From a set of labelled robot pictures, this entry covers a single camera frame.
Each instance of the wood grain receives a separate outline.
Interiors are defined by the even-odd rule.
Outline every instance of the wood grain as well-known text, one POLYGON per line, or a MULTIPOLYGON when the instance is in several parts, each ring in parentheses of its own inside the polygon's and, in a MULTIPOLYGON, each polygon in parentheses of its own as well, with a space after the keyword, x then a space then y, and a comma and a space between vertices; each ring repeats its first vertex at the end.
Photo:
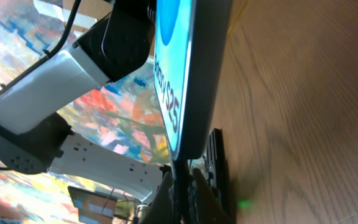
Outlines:
POLYGON ((358 223, 358 1, 249 0, 213 126, 238 223, 358 223))

